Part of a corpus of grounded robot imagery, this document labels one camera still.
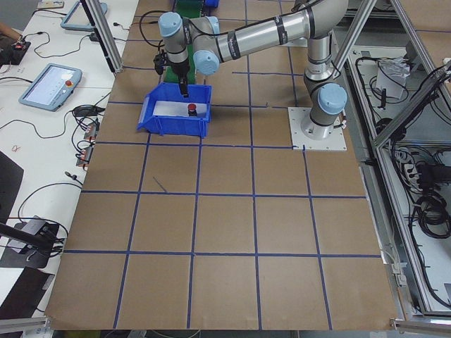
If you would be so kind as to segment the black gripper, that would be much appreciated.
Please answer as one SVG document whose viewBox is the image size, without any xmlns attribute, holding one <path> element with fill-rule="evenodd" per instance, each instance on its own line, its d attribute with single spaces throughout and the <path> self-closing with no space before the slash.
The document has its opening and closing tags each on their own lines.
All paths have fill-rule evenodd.
<svg viewBox="0 0 451 338">
<path fill-rule="evenodd" d="M 166 67 L 166 82 L 178 83 L 180 94 L 187 98 L 188 93 L 188 74 L 190 71 L 190 62 L 185 59 L 181 63 L 169 63 Z"/>
</svg>

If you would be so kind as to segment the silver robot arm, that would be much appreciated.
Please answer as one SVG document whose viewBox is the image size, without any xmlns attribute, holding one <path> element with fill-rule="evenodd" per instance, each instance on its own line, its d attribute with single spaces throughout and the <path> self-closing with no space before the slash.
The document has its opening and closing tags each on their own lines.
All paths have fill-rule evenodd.
<svg viewBox="0 0 451 338">
<path fill-rule="evenodd" d="M 289 13 L 273 16 L 246 26 L 221 32 L 214 16 L 182 17 L 176 12 L 163 13 L 158 20 L 164 48 L 154 57 L 154 68 L 162 74 L 170 67 L 178 78 L 180 93 L 188 95 L 191 67 L 203 75 L 213 75 L 220 64 L 237 60 L 296 39 L 306 39 L 308 62 L 304 83 L 314 102 L 315 125 L 333 124 L 336 114 L 319 103 L 318 90 L 332 81 L 332 30 L 341 21 L 347 1 L 296 1 Z"/>
</svg>

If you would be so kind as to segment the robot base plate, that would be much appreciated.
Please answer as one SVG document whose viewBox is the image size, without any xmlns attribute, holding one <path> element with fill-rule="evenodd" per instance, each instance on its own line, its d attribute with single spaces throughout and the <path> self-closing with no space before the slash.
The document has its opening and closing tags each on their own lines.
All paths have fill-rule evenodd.
<svg viewBox="0 0 451 338">
<path fill-rule="evenodd" d="M 332 125 L 322 127 L 311 120 L 310 110 L 310 107 L 288 108 L 292 148 L 299 151 L 346 151 L 339 117 Z"/>
</svg>

